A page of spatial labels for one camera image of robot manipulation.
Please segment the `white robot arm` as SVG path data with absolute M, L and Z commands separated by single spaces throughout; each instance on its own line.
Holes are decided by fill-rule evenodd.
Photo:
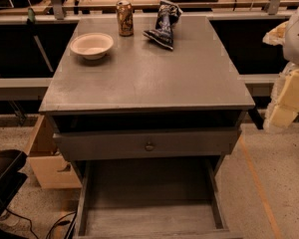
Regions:
M 288 61 L 273 85 L 265 113 L 264 128 L 276 132 L 287 128 L 299 114 L 299 7 L 288 21 L 267 32 L 263 42 L 281 45 Z

